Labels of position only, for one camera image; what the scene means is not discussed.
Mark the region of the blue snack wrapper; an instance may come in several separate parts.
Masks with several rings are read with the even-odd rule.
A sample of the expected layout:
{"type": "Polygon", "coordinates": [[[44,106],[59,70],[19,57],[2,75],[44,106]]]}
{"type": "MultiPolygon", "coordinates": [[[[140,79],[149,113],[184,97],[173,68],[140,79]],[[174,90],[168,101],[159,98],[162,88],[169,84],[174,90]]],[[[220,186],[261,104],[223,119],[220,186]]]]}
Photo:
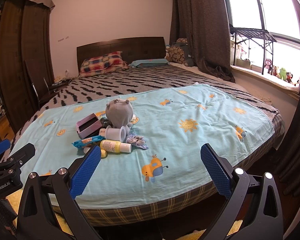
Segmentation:
{"type": "Polygon", "coordinates": [[[77,140],[77,141],[73,142],[72,145],[78,149],[81,149],[81,148],[85,148],[85,147],[90,147],[90,145],[94,145],[105,139],[106,139],[105,137],[103,137],[101,135],[97,135],[97,136],[77,140]]]}

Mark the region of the purple gift box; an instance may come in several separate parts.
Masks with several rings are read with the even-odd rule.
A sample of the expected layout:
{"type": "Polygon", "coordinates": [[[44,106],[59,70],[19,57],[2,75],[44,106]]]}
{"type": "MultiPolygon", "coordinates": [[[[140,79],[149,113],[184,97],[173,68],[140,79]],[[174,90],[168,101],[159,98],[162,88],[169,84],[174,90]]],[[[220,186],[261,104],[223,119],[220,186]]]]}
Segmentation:
{"type": "Polygon", "coordinates": [[[81,139],[93,136],[102,128],[102,123],[95,113],[76,122],[77,134],[81,139]]]}

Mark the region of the yellow lotion bottle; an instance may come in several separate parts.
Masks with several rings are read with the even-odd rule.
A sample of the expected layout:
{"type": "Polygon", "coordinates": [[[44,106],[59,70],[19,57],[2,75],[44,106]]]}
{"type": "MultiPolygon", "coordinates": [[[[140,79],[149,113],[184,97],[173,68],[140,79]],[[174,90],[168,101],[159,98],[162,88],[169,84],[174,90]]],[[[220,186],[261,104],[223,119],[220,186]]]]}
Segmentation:
{"type": "Polygon", "coordinates": [[[111,153],[130,153],[132,151],[132,145],[113,140],[102,140],[100,143],[102,150],[111,153]]]}

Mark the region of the white plastic cup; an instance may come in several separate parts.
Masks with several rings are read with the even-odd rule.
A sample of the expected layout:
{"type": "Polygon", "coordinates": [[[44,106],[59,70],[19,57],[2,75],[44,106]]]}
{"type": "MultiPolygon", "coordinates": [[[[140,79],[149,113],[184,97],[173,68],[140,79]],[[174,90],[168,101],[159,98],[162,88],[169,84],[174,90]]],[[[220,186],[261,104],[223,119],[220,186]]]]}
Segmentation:
{"type": "Polygon", "coordinates": [[[112,128],[111,126],[108,126],[107,128],[101,128],[99,135],[107,140],[124,142],[126,139],[126,129],[123,126],[121,128],[112,128]]]}

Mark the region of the grey plush toy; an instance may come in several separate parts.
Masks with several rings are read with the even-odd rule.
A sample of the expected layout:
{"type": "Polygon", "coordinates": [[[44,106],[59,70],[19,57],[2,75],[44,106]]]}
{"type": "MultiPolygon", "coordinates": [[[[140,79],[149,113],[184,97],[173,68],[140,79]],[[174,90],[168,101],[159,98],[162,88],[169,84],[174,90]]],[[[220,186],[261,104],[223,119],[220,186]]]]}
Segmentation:
{"type": "Polygon", "coordinates": [[[114,99],[106,104],[106,116],[112,123],[112,127],[123,127],[126,131],[126,134],[130,132],[130,129],[133,125],[131,123],[133,114],[133,107],[128,99],[114,99]]]}

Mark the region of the blue white cloth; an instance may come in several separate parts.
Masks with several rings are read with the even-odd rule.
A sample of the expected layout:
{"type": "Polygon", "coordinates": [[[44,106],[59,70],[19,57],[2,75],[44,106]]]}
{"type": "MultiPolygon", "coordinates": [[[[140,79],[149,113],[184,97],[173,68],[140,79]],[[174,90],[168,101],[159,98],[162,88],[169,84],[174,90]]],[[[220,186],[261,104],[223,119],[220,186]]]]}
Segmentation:
{"type": "Polygon", "coordinates": [[[134,132],[130,132],[126,137],[126,143],[131,144],[142,150],[147,150],[149,147],[146,144],[146,141],[143,136],[136,135],[134,132]]]}

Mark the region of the dark knitted scrunchie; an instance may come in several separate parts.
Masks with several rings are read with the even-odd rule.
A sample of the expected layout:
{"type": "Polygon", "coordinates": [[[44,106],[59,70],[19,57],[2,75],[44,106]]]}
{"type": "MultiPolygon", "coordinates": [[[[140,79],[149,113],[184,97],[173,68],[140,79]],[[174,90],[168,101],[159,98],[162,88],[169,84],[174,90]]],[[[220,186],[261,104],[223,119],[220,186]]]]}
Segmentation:
{"type": "Polygon", "coordinates": [[[111,123],[111,121],[108,118],[104,118],[102,117],[100,119],[100,123],[102,125],[102,128],[107,128],[108,126],[112,127],[113,124],[111,123]]]}

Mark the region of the black chair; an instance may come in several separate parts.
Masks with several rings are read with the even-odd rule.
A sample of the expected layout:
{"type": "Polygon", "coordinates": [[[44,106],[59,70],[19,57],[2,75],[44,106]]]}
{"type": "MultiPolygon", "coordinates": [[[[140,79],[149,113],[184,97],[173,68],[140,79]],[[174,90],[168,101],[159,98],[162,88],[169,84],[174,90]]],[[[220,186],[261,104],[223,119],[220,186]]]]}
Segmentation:
{"type": "Polygon", "coordinates": [[[57,83],[51,83],[44,59],[25,60],[25,66],[37,97],[38,108],[43,107],[71,81],[70,79],[62,79],[57,83]]]}

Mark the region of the black zigzag patterned blanket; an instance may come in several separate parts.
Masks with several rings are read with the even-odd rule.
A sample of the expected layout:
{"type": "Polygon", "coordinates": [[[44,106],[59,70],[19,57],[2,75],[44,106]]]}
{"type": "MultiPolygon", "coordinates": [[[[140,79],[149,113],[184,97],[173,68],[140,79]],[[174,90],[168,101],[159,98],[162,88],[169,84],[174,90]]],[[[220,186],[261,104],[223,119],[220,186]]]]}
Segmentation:
{"type": "Polygon", "coordinates": [[[242,86],[224,81],[220,78],[200,72],[194,67],[181,68],[175,66],[128,68],[116,72],[90,77],[78,77],[43,105],[17,131],[11,140],[14,148],[21,135],[36,119],[42,117],[43,111],[51,108],[76,105],[78,103],[108,98],[116,95],[130,95],[139,92],[161,88],[181,88],[196,82],[208,84],[230,95],[259,108],[271,120],[275,134],[257,150],[256,157],[260,158],[271,147],[277,147],[285,133],[285,123],[278,109],[267,104],[265,100],[251,95],[242,86]]]}

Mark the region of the dark wooden wardrobe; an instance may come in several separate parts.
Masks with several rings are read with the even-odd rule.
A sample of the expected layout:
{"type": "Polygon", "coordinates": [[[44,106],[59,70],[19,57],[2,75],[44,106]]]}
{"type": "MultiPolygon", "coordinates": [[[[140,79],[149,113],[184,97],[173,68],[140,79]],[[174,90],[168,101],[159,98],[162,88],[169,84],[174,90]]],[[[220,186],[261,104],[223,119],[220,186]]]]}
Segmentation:
{"type": "Polygon", "coordinates": [[[27,65],[54,81],[50,8],[30,0],[4,0],[0,7],[0,96],[14,132],[38,111],[27,65]]]}

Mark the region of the light blue cartoon sheet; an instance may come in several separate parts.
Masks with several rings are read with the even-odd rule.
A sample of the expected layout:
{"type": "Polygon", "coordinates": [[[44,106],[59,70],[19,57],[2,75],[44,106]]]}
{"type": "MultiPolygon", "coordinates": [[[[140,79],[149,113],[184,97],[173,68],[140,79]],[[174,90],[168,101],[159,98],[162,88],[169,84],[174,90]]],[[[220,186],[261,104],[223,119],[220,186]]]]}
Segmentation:
{"type": "MultiPolygon", "coordinates": [[[[131,131],[147,149],[110,153],[102,159],[84,192],[83,209],[121,209],[160,202],[210,182],[200,148],[210,144],[237,165],[274,133],[271,120],[251,103],[210,85],[165,88],[129,95],[137,122],[131,131]]],[[[14,151],[28,143],[36,152],[21,169],[21,181],[69,167],[82,151],[76,123],[103,111],[110,98],[45,110],[16,140],[14,151]]]]}

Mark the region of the colourful checkered pillow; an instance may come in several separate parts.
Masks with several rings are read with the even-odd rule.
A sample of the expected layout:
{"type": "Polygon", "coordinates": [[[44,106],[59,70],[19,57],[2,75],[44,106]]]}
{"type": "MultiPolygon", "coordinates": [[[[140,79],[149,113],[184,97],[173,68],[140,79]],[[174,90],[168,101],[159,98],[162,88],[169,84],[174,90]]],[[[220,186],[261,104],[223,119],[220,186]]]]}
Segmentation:
{"type": "Polygon", "coordinates": [[[79,76],[89,77],[108,74],[128,68],[128,64],[122,59],[122,52],[115,51],[103,56],[92,57],[84,60],[79,70],[79,76]]]}

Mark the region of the green frog plush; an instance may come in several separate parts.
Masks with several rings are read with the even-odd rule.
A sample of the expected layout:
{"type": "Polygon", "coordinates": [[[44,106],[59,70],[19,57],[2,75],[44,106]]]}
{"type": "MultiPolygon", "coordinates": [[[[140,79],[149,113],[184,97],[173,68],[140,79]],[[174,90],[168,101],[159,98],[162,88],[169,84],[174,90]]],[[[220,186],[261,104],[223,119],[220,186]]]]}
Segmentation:
{"type": "Polygon", "coordinates": [[[287,71],[285,70],[285,68],[280,69],[279,78],[284,81],[287,80],[287,71]]]}

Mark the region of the pink monkey plush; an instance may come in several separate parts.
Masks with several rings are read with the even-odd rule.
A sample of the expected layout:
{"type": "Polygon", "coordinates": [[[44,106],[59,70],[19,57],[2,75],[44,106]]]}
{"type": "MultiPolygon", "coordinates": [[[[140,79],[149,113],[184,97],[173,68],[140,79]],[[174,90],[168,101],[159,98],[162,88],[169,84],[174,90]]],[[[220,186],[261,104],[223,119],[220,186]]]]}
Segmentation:
{"type": "Polygon", "coordinates": [[[271,74],[271,72],[272,72],[272,61],[271,61],[271,59],[265,59],[264,71],[267,71],[268,74],[271,74]]]}

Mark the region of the teal flat pillow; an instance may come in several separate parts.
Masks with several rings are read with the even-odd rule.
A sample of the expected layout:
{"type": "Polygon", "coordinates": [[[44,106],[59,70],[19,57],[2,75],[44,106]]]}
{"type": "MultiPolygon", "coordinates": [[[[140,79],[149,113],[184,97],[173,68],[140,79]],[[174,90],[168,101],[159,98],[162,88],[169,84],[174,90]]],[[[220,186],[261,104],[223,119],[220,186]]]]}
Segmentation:
{"type": "Polygon", "coordinates": [[[129,64],[132,68],[143,68],[143,67],[158,67],[168,65],[166,59],[149,59],[149,60],[136,60],[129,64]]]}

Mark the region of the dark wooden headboard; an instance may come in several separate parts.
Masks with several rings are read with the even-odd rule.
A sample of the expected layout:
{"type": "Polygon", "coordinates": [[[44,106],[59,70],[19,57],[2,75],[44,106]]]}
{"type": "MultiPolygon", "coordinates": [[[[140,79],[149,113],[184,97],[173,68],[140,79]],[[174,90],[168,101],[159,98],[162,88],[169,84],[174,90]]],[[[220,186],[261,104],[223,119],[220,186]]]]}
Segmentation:
{"type": "Polygon", "coordinates": [[[163,59],[166,56],[163,37],[131,37],[96,42],[77,47],[78,71],[84,60],[115,51],[122,52],[122,59],[128,65],[136,60],[163,59]]]}

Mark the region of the black metal window rack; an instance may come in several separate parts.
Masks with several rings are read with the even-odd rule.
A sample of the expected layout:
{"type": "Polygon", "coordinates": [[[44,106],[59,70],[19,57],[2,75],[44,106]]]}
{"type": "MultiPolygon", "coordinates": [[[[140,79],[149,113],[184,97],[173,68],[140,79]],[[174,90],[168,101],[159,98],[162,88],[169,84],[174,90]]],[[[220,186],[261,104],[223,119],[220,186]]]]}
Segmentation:
{"type": "Polygon", "coordinates": [[[234,66],[239,66],[240,61],[248,61],[250,69],[253,70],[251,66],[253,64],[251,60],[251,50],[252,45],[255,45],[262,51],[260,73],[262,75],[267,73],[267,71],[264,71],[265,59],[271,59],[273,72],[274,43],[277,42],[277,39],[271,32],[266,29],[234,27],[232,24],[229,24],[229,31],[230,36],[234,39],[232,41],[234,49],[232,64],[234,66]]]}

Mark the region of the brown patterned cushion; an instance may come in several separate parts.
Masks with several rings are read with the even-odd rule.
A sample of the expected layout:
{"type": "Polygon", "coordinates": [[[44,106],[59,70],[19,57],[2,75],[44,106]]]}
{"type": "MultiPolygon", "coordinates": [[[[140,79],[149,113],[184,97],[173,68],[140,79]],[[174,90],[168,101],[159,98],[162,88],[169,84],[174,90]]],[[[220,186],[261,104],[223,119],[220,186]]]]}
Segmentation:
{"type": "Polygon", "coordinates": [[[190,54],[187,38],[179,38],[166,49],[167,60],[183,64],[186,67],[193,67],[194,61],[190,54]]]}

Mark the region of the dark brown curtain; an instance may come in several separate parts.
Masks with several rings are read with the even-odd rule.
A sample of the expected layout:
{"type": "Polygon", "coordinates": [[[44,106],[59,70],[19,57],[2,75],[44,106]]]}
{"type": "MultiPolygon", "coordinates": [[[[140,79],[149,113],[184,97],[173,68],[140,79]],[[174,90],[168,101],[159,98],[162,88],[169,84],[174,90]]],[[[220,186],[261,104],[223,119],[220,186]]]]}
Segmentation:
{"type": "Polygon", "coordinates": [[[172,0],[170,42],[186,38],[201,72],[235,82],[225,0],[172,0]]]}

